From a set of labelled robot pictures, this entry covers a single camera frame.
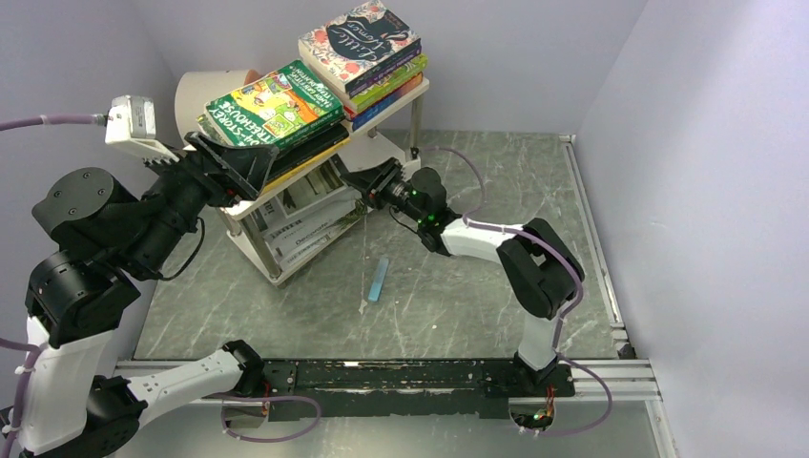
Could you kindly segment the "yellow Little Prince book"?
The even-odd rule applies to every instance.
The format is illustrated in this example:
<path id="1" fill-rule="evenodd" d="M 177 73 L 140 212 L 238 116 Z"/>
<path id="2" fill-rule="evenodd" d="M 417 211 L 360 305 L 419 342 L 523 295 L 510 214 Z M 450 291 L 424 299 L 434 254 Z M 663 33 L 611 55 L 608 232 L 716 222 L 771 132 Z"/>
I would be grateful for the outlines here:
<path id="1" fill-rule="evenodd" d="M 351 138 L 350 137 L 346 138 L 336 143 L 335 145 L 325 149 L 324 151 L 318 153 L 317 155 L 311 157 L 304 163 L 294 168 L 291 168 L 289 171 L 286 171 L 285 173 L 279 175 L 278 177 L 270 180 L 263 186 L 263 188 L 259 192 L 259 196 L 263 197 L 265 195 L 268 195 L 271 191 L 279 189 L 282 184 L 291 182 L 293 179 L 296 179 L 297 176 L 303 175 L 304 173 L 308 173 L 310 170 L 316 168 L 317 166 L 320 166 L 327 159 L 334 156 L 340 148 L 346 146 L 350 142 Z"/>

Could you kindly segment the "grey laptop box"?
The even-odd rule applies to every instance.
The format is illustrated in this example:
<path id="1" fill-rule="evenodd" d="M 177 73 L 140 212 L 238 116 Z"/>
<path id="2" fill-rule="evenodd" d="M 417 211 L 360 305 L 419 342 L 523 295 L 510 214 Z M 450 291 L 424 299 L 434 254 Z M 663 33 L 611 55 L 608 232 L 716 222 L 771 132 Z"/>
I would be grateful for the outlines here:
<path id="1" fill-rule="evenodd" d="M 274 231 L 352 192 L 333 162 L 327 160 L 263 203 L 252 219 L 261 232 Z"/>

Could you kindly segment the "white magazine with photo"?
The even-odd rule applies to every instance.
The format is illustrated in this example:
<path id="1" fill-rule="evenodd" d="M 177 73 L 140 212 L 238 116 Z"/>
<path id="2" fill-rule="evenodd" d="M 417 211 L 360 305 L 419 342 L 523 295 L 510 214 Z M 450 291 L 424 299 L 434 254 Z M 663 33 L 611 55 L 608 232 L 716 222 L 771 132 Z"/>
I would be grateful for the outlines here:
<path id="1" fill-rule="evenodd" d="M 298 246 L 320 231 L 336 224 L 339 219 L 351 213 L 355 209 L 355 205 L 356 199 L 353 197 L 328 202 L 312 213 L 291 219 L 278 228 L 268 229 L 263 236 L 267 241 L 276 245 Z"/>

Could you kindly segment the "black Moon and Sixpence book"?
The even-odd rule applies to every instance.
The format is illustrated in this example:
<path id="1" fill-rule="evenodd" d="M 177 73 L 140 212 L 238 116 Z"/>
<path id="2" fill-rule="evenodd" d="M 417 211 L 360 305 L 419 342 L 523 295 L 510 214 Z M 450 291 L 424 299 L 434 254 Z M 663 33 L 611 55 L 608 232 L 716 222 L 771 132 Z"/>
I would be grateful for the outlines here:
<path id="1" fill-rule="evenodd" d="M 349 132 L 342 124 L 337 124 L 306 139 L 297 146 L 281 149 L 270 167 L 264 183 L 270 184 L 280 179 L 285 174 L 304 165 L 315 156 L 348 138 Z"/>

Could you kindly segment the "white palm leaf book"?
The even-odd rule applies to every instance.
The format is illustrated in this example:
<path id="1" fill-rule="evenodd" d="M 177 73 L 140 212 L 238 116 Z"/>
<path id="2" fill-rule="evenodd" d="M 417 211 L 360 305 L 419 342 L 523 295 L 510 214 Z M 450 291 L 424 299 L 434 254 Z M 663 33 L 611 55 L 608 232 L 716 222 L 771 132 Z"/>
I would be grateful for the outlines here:
<path id="1" fill-rule="evenodd" d="M 356 222 L 363 219 L 363 217 L 368 213 L 368 209 L 362 205 L 361 203 L 359 206 L 356 206 L 353 211 L 363 210 L 364 214 L 360 217 Z M 298 266 L 299 264 L 305 262 L 305 260 L 319 252 L 323 247 L 327 246 L 329 243 L 337 239 L 345 230 L 353 226 L 355 223 L 345 227 L 343 229 L 332 229 L 328 232 L 323 233 L 320 237 L 310 242 L 306 247 L 298 249 L 296 252 L 290 254 L 289 256 L 278 258 L 274 254 L 274 258 L 278 263 L 280 269 L 282 271 L 287 271 L 292 269 L 293 267 Z"/>

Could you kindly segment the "green 104-storey treehouse book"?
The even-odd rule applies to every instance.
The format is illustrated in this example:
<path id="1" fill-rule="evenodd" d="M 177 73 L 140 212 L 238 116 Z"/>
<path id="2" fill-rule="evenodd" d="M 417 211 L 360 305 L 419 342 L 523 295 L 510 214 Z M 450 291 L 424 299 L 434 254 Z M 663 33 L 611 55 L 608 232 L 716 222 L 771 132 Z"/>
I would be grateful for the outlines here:
<path id="1" fill-rule="evenodd" d="M 226 145 L 285 149 L 343 120 L 339 98 L 301 60 L 294 60 L 207 102 L 197 125 Z"/>

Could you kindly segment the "brown cover book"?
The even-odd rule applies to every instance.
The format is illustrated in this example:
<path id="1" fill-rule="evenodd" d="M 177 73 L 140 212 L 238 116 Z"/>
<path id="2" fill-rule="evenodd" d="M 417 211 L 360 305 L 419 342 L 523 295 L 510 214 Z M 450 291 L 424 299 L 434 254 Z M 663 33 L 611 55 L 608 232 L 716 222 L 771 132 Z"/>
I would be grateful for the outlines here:
<path id="1" fill-rule="evenodd" d="M 268 235 L 267 243 L 278 258 L 289 256 L 332 229 L 343 229 L 355 223 L 363 210 L 343 213 L 322 212 L 288 223 Z"/>

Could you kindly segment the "floral Little Women book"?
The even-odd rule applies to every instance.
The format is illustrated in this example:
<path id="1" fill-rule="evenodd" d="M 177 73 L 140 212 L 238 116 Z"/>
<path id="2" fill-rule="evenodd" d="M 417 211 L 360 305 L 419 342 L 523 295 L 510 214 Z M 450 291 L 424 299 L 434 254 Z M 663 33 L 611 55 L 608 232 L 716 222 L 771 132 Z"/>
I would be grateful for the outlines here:
<path id="1" fill-rule="evenodd" d="M 346 95 L 418 45 L 421 36 L 381 1 L 367 1 L 298 39 L 301 60 Z"/>

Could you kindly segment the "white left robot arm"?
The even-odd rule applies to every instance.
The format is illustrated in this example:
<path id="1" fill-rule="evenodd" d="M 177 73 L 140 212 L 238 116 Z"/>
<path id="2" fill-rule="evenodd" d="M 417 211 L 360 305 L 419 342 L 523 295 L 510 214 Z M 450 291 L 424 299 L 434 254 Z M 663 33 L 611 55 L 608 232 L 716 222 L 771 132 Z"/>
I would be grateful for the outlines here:
<path id="1" fill-rule="evenodd" d="M 26 360 L 1 413 L 8 446 L 24 457 L 106 457 L 156 418 L 219 394 L 265 389 L 264 363 L 242 340 L 199 361 L 143 378 L 98 372 L 139 281 L 166 281 L 164 262 L 201 211 L 257 198 L 279 149 L 233 147 L 201 133 L 187 149 L 156 144 L 143 165 L 156 181 L 141 196 L 97 167 L 60 178 L 32 210 L 58 249 L 36 265 L 27 295 Z"/>

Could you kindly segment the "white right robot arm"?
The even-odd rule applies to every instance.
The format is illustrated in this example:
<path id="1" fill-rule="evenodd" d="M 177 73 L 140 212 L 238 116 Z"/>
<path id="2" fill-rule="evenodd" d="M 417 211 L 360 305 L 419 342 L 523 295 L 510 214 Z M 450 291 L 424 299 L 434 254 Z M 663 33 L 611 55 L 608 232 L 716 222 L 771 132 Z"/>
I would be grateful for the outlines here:
<path id="1" fill-rule="evenodd" d="M 476 221 L 453 211 L 437 171 L 424 167 L 406 177 L 395 158 L 351 172 L 334 162 L 344 183 L 357 190 L 370 208 L 386 206 L 412 219 L 415 234 L 430 252 L 470 257 L 503 268 L 511 290 L 527 316 L 515 354 L 517 387 L 539 394 L 550 384 L 559 362 L 564 317 L 583 298 L 585 273 L 550 224 L 539 218 L 519 224 Z"/>

